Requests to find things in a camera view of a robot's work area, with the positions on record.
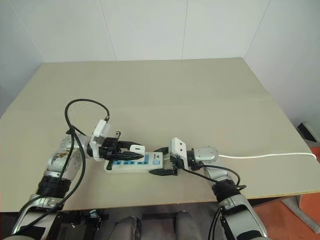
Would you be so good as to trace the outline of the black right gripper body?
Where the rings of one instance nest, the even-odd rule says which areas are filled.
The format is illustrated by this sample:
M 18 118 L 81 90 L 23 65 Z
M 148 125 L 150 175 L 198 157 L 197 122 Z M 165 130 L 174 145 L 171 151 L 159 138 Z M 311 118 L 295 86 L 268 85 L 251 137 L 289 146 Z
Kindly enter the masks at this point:
M 183 168 L 183 159 L 179 155 L 166 153 L 163 156 L 164 176 L 177 176 L 178 169 Z

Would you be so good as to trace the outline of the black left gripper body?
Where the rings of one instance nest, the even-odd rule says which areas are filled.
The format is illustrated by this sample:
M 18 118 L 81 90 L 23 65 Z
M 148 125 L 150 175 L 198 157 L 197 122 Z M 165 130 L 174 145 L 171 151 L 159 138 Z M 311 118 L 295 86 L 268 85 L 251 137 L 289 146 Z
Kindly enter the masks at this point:
M 115 132 L 114 137 L 106 137 L 102 145 L 98 148 L 98 155 L 100 159 L 107 161 L 105 169 L 111 171 L 116 161 L 125 161 L 125 156 L 118 147 L 120 131 Z

